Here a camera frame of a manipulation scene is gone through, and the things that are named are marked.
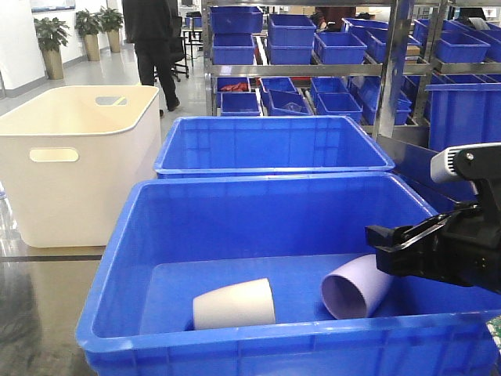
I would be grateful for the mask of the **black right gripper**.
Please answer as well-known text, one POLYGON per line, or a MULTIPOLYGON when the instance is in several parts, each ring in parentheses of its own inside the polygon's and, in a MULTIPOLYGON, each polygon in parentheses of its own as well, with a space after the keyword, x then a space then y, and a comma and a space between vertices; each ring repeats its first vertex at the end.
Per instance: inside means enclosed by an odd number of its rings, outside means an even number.
POLYGON ((478 202, 415 226, 365 228, 377 268, 500 293, 500 177, 474 180, 478 202))

